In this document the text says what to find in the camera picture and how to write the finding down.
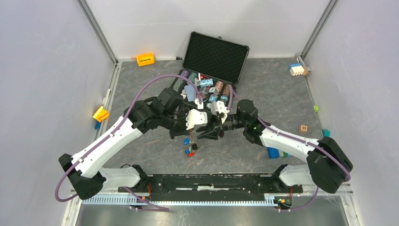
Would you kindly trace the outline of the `red keyring with key bunch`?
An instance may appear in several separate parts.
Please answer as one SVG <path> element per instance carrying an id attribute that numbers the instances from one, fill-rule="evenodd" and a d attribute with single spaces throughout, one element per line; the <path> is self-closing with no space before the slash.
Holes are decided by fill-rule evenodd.
<path id="1" fill-rule="evenodd" d="M 193 132 L 190 131 L 188 137 L 190 139 L 190 144 L 185 145 L 185 150 L 184 153 L 187 155 L 187 157 L 193 157 L 197 153 L 198 145 L 194 142 L 193 140 Z"/>

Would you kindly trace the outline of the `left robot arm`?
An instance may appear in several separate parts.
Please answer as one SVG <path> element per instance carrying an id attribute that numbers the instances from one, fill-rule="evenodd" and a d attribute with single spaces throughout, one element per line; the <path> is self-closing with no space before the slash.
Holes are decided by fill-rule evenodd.
<path id="1" fill-rule="evenodd" d="M 171 88 L 165 88 L 151 101 L 139 100 L 131 110 L 126 109 L 115 124 L 95 142 L 74 154 L 63 154 L 58 161 L 65 171 L 76 195 L 86 200 L 102 190 L 119 187 L 137 192 L 148 186 L 147 175 L 138 165 L 108 169 L 104 164 L 118 151 L 147 131 L 163 127 L 171 138 L 187 135 L 183 97 Z"/>

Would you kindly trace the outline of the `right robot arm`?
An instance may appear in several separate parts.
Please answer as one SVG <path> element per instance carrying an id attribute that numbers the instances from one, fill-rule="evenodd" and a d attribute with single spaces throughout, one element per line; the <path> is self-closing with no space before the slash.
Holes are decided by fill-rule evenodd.
<path id="1" fill-rule="evenodd" d="M 284 166 L 272 178 L 272 187 L 277 192 L 284 192 L 290 186 L 314 184 L 334 194 L 342 183 L 351 179 L 353 165 L 333 138 L 314 139 L 283 131 L 263 121 L 251 100 L 240 100 L 235 114 L 230 114 L 221 101 L 211 104 L 211 114 L 190 110 L 186 127 L 190 130 L 196 125 L 199 139 L 218 139 L 227 130 L 243 129 L 250 143 L 275 148 L 302 160 L 303 165 Z"/>

